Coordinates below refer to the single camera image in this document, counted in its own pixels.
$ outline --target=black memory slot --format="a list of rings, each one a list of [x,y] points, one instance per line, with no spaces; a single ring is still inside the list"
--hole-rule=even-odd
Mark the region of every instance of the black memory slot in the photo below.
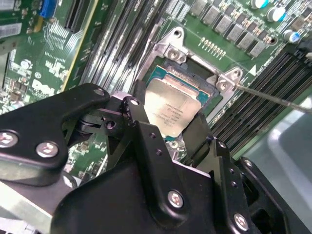
[[[93,77],[92,83],[98,84],[99,78],[102,74],[102,70],[106,64],[107,58],[111,54],[112,50],[114,49],[117,41],[119,40],[124,27],[125,27],[125,22],[128,19],[128,16],[130,12],[132,11],[133,6],[135,5],[136,1],[127,1],[125,7],[123,8],[123,11],[121,13],[121,17],[118,20],[117,27],[113,33],[113,36],[110,38],[110,41],[108,43],[107,49],[103,50],[102,52],[102,59],[99,62],[97,72],[95,73]]]
[[[274,97],[294,101],[312,84],[312,70],[284,49],[251,84],[251,88]],[[212,127],[234,155],[257,134],[266,130],[286,107],[242,93]]]

